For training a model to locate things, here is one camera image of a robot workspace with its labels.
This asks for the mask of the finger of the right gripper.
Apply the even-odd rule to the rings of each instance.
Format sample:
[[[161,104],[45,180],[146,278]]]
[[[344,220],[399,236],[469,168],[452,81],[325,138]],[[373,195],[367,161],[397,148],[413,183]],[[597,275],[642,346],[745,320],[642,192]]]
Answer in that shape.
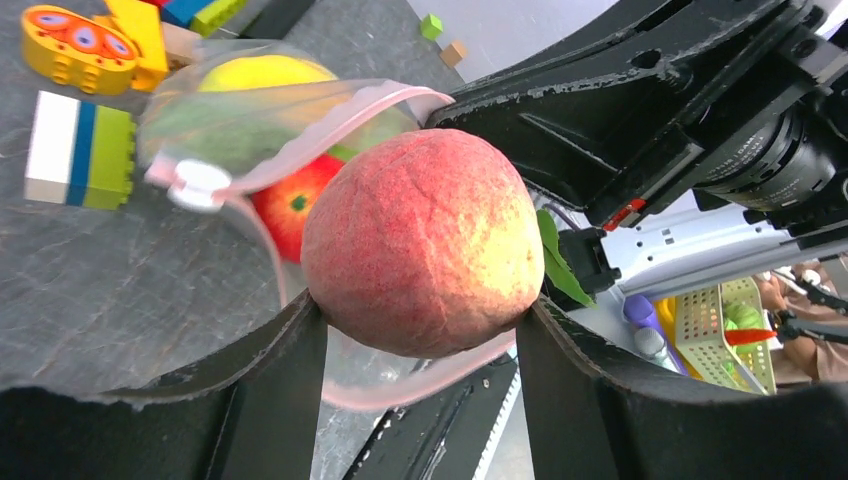
[[[690,189],[698,148],[682,129],[701,89],[692,72],[500,73],[456,91],[426,125],[487,140],[592,225],[630,228]]]
[[[632,68],[630,59],[649,50],[675,54],[724,40],[778,15],[786,8],[800,12],[806,1],[619,1],[588,25],[542,51],[457,91],[459,100],[502,94],[512,82],[583,62],[578,77],[605,74],[591,63],[609,57],[614,71]]]

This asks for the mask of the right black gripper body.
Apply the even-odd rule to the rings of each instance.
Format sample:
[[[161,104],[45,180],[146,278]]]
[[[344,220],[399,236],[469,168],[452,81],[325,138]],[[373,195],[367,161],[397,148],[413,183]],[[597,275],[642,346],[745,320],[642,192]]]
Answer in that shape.
[[[683,130],[701,212],[775,229],[847,226],[847,42],[799,27]]]

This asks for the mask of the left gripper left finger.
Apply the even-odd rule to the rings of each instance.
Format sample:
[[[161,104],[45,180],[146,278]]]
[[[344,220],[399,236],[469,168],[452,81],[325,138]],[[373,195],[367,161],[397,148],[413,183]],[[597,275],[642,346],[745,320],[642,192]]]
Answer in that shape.
[[[5,479],[306,479],[327,329],[308,293],[225,349],[89,403],[1,396]]]

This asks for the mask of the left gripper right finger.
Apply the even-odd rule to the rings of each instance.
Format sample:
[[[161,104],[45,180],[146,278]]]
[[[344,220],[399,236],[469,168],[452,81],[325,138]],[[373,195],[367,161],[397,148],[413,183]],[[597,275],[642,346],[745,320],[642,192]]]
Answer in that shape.
[[[538,299],[517,345],[539,479],[843,479],[847,388],[758,396],[648,363]]]

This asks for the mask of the red peach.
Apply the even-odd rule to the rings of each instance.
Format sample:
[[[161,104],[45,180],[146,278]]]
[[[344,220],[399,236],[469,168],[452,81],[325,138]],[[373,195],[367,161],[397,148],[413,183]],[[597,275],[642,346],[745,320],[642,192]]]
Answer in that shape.
[[[312,208],[301,260],[330,325],[418,358],[509,330],[544,277],[520,175],[493,145],[453,129],[405,133],[351,160]]]

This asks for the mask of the red tomato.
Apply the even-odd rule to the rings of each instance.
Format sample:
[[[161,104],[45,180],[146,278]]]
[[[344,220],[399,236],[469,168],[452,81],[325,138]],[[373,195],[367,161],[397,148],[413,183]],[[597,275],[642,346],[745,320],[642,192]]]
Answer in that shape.
[[[300,264],[303,230],[315,201],[344,163],[323,154],[251,197],[283,260]]]

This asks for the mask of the clear polka dot zip bag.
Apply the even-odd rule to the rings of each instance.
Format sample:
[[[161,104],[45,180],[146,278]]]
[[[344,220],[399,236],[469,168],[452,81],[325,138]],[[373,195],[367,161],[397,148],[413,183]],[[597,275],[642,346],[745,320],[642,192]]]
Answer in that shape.
[[[171,201],[186,210],[202,213],[216,213],[223,207],[235,210],[245,222],[252,225],[255,234],[268,250],[274,249],[274,241],[249,203],[249,194],[263,190],[300,170],[390,107],[409,109],[419,123],[418,130],[405,132],[412,133],[438,129],[426,128],[425,121],[435,110],[452,103],[450,96],[431,88],[387,79],[333,80],[228,92],[197,90],[203,76],[216,66],[236,58],[260,55],[261,50],[251,47],[247,42],[240,42],[231,49],[226,49],[220,40],[209,42],[199,51],[197,62],[163,82],[152,100],[162,95],[193,93],[253,95],[263,107],[290,107],[292,111],[284,118],[300,122],[302,132],[286,142],[276,155],[260,161],[241,176],[234,176],[221,167],[200,160],[174,160],[159,153],[146,166],[145,177],[149,183],[164,188]],[[345,387],[326,380],[322,399],[353,411],[375,411],[412,404],[507,353],[515,345],[515,326],[518,321],[509,330],[472,349],[442,358],[420,358],[430,361],[429,368],[394,383]]]

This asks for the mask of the yellow banana bunch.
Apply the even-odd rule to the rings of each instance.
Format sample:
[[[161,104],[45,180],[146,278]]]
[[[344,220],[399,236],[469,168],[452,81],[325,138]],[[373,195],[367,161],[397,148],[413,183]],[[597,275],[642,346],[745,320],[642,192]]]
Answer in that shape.
[[[335,74],[310,60],[286,55],[240,57],[213,68],[200,92],[228,92],[336,80]]]

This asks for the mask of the green cabbage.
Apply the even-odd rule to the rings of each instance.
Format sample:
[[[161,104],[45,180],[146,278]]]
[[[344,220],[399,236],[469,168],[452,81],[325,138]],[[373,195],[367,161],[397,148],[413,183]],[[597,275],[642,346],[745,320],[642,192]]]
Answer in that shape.
[[[405,132],[419,129],[419,123],[407,107],[390,107],[358,127],[326,153],[348,162],[360,152]]]

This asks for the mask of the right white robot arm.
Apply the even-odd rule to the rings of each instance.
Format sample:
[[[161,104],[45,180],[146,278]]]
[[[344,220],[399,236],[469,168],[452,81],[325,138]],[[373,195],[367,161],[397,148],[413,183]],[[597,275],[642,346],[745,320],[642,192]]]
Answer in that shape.
[[[430,128],[499,148],[583,214],[558,251],[582,289],[622,276],[612,233],[687,192],[833,247],[847,232],[847,45],[832,1],[619,1],[541,52],[456,91]]]

